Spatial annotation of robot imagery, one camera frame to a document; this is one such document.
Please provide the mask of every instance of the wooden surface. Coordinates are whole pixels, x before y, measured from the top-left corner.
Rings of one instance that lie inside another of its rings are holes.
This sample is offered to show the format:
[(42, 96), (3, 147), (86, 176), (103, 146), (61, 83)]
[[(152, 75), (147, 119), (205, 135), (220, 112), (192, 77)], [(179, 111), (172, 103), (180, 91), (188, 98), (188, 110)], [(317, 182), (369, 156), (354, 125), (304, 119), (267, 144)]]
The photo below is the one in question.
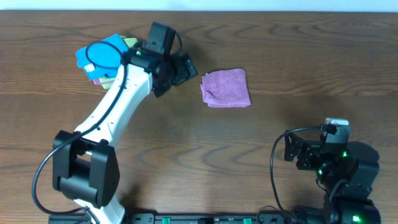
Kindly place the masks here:
[[(77, 68), (75, 52), (118, 33), (146, 38), (152, 21), (182, 35), (199, 76), (147, 97), (119, 145), (117, 195), (158, 212), (257, 212), (276, 205), (271, 146), (286, 129), (325, 117), (352, 124), (352, 141), (380, 153), (370, 198), (384, 223), (398, 222), (397, 14), (284, 12), (0, 12), (0, 223), (45, 223), (30, 195), (33, 174), (60, 129), (73, 131), (105, 91)], [(252, 105), (208, 108), (206, 72), (242, 67)], [(286, 209), (321, 207), (313, 172), (276, 152), (275, 182)], [(75, 204), (53, 190), (39, 199)]]

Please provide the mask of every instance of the white backdrop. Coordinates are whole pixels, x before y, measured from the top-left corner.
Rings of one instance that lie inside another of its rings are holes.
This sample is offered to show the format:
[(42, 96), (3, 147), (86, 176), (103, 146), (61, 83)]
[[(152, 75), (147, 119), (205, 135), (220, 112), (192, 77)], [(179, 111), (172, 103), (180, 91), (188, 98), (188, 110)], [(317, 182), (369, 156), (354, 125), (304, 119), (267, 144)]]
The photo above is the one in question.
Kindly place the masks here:
[(0, 0), (0, 9), (398, 12), (398, 0)]

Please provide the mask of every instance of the blue cloth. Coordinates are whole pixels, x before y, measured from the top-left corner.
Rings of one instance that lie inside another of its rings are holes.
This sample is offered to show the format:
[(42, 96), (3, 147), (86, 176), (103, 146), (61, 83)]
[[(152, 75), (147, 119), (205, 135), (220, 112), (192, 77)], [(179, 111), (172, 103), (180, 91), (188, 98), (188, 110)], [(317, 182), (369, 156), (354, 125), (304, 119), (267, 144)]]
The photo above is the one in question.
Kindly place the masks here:
[[(122, 53), (126, 52), (129, 48), (124, 43), (119, 34), (114, 34), (102, 41), (110, 43), (117, 47)], [(99, 77), (114, 78), (118, 74), (118, 69), (110, 68), (99, 68), (90, 65), (91, 63), (86, 58), (86, 48), (76, 51), (77, 66), (83, 68), (87, 77), (90, 80), (94, 80)], [(105, 67), (119, 67), (120, 66), (120, 55), (112, 47), (106, 44), (94, 44), (88, 49), (89, 58), (98, 65)]]

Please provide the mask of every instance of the wooden table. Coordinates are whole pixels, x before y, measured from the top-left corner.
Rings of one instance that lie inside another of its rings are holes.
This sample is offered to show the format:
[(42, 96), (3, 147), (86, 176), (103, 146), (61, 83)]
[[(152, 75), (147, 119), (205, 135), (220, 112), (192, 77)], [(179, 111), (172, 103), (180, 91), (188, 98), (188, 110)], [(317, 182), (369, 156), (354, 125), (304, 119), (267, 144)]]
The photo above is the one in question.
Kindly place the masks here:
[[(123, 205), (252, 213), (276, 205), (269, 178), (276, 137), (341, 117), (352, 124), (352, 141), (379, 151), (370, 198), (384, 223), (398, 222), (397, 14), (2, 11), (1, 223), (46, 222), (30, 195), (33, 174), (58, 131), (73, 131), (106, 92), (77, 68), (75, 52), (115, 33), (145, 39), (152, 21), (181, 33), (200, 75), (147, 97), (132, 117), (118, 149)], [(200, 76), (239, 67), (252, 105), (207, 107)], [(315, 174), (283, 161), (282, 144), (274, 171), (282, 205), (321, 207)], [(47, 166), (39, 199), (54, 210), (75, 207), (54, 191), (51, 175)]]

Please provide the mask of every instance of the purple fabric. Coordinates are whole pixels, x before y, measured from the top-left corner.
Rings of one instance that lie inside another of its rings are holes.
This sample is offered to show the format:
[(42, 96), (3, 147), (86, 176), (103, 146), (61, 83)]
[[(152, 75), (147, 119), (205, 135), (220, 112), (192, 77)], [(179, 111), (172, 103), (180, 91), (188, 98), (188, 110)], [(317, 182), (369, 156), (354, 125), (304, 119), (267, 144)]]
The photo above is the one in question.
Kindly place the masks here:
[(202, 77), (203, 102), (211, 108), (251, 105), (246, 72), (242, 68), (212, 72)]
[(94, 81), (94, 84), (95, 84), (95, 85), (111, 84), (111, 83), (114, 82), (114, 80), (112, 80), (112, 81), (107, 81), (107, 82), (101, 83), (101, 81), (99, 80), (99, 78), (96, 78), (96, 79), (94, 79), (93, 81)]

